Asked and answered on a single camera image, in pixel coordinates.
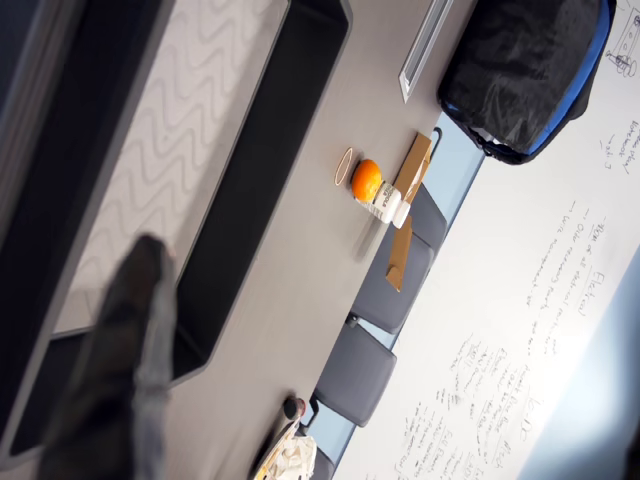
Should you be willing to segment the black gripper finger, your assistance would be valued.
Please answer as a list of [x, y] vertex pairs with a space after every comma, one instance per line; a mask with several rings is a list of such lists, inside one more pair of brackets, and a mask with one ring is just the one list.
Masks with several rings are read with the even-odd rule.
[[163, 479], [176, 271], [157, 237], [132, 245], [54, 411], [40, 479]]

